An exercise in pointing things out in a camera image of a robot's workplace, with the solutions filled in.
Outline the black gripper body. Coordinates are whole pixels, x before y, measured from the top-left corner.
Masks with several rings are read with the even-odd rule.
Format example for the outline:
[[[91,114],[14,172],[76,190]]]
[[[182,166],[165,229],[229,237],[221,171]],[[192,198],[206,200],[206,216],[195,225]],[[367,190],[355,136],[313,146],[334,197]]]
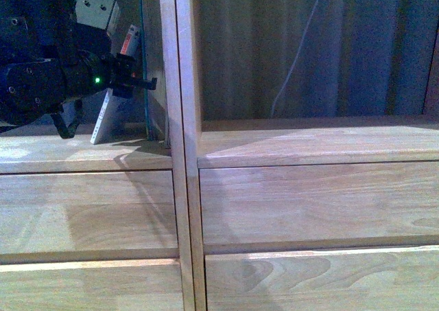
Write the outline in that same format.
[[[106,70],[105,86],[113,91],[115,97],[133,97],[134,85],[131,79],[136,60],[125,54],[106,54],[102,57]]]

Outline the black thin gripper finger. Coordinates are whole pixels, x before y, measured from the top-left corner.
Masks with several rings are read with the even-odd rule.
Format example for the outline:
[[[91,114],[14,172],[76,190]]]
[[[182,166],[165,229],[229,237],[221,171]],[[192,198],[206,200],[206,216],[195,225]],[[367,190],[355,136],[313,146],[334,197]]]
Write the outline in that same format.
[[[142,80],[142,79],[138,79],[138,78],[132,78],[132,84],[135,87],[140,87],[142,89],[152,90],[152,91],[156,90],[157,82],[158,82],[157,78],[152,78],[151,80]]]

